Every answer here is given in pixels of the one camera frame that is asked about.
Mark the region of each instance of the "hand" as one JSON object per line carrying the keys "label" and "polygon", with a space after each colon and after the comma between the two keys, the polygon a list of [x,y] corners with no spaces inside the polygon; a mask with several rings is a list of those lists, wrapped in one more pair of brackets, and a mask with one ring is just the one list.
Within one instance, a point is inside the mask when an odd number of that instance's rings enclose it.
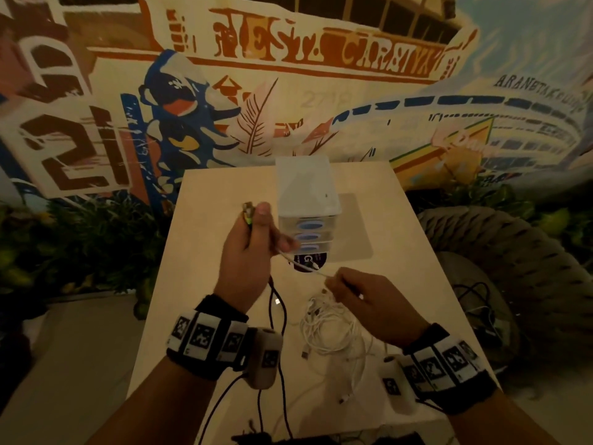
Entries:
{"label": "hand", "polygon": [[[354,286],[364,299],[344,284]],[[377,339],[404,348],[422,336],[428,323],[385,276],[340,268],[326,287]]]}
{"label": "hand", "polygon": [[218,282],[214,293],[235,309],[247,313],[270,278],[270,258],[299,247],[298,240],[281,234],[274,225],[269,203],[259,203],[251,231],[239,215],[222,248]]}

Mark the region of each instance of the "drawer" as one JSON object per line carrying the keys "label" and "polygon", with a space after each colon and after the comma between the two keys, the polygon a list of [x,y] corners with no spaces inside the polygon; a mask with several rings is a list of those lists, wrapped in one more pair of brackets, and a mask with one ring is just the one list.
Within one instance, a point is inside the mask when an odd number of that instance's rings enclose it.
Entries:
{"label": "drawer", "polygon": [[284,233],[320,232],[333,230],[336,227],[337,216],[331,217],[280,217],[278,224]]}
{"label": "drawer", "polygon": [[301,244],[301,247],[294,252],[294,255],[327,253],[330,248],[331,242],[303,243]]}
{"label": "drawer", "polygon": [[333,231],[307,231],[307,232],[293,232],[292,236],[300,240],[301,243],[311,242],[330,242],[333,240]]}

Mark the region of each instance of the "tabletop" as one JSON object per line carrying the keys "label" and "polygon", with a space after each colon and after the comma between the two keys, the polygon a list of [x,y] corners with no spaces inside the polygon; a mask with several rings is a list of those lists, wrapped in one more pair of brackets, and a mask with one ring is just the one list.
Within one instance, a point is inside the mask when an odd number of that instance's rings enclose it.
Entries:
{"label": "tabletop", "polygon": [[[332,274],[339,267],[348,266],[387,276],[421,315],[465,339],[488,366],[389,163],[331,164],[331,169],[342,214],[323,272]],[[164,356],[167,337],[179,313],[195,308],[212,292],[222,244],[242,203],[269,201],[274,213],[276,199],[276,171],[272,166],[185,172],[128,396]],[[301,358],[304,340],[298,322],[309,298],[322,290],[323,278],[296,271],[282,256],[272,259],[271,274],[288,311],[282,369],[288,420],[295,437],[441,418],[442,414],[422,405],[413,415],[393,411],[376,376],[376,367],[384,356],[383,344],[377,340],[372,344],[372,355],[366,359],[354,396],[339,404],[339,398],[349,391],[349,373],[343,369],[341,361],[334,356],[320,357],[314,353],[308,360]],[[248,312],[250,326],[269,326],[268,297],[269,289]],[[273,316],[278,329],[282,324],[280,306],[273,307]],[[217,384],[209,410],[235,376],[231,370],[226,370]],[[262,393],[262,412],[264,430],[274,440],[286,439],[279,377],[274,386]],[[249,420],[259,428],[257,391],[240,382],[220,403],[204,443],[233,443],[231,435],[249,431]]]}

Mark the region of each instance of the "blue cartoon character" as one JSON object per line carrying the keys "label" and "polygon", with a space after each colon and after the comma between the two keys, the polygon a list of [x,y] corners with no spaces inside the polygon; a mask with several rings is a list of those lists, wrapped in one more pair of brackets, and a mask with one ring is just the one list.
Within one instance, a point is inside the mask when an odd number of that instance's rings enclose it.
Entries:
{"label": "blue cartoon character", "polygon": [[152,107],[146,133],[160,145],[158,184],[165,193],[179,190],[185,170],[232,167],[216,158],[214,150],[230,150],[238,142],[220,133],[214,122],[239,115],[241,108],[212,89],[185,56],[163,51],[138,91],[141,102]]}

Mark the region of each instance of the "mural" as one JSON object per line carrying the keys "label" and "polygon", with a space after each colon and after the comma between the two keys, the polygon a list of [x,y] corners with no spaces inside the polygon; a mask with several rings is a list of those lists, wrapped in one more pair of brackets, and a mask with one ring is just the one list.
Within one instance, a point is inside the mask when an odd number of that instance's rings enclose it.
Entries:
{"label": "mural", "polygon": [[0,0],[0,187],[35,209],[127,190],[169,210],[185,170],[276,156],[389,161],[406,190],[582,170],[592,17],[593,0]]}

